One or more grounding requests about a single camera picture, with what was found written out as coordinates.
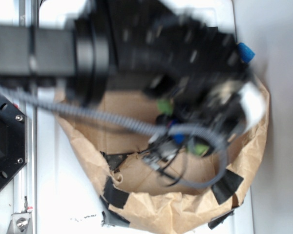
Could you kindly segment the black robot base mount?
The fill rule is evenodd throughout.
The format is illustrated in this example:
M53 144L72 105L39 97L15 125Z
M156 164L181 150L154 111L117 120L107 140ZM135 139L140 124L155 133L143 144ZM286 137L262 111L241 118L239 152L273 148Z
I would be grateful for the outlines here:
M26 115L0 96L0 192L26 164L25 121Z

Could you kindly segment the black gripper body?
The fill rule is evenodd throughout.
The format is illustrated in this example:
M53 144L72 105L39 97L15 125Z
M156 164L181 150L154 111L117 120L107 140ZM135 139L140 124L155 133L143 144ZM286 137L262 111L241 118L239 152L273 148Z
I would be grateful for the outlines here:
M167 132L149 141L147 155L175 156L183 147L195 155L225 153L266 105L234 36L169 10L144 10L141 23L146 67L161 74L145 93L172 108L158 116Z

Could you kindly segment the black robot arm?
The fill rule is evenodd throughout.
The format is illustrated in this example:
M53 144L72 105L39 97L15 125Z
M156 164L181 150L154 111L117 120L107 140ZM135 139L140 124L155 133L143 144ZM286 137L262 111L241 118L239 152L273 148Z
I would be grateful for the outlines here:
M19 98L143 135L200 139L219 151L256 125L266 109L234 35L160 0L93 0L63 29L0 26L0 92L59 81L76 107ZM126 90L171 101L168 123L89 107L107 91Z

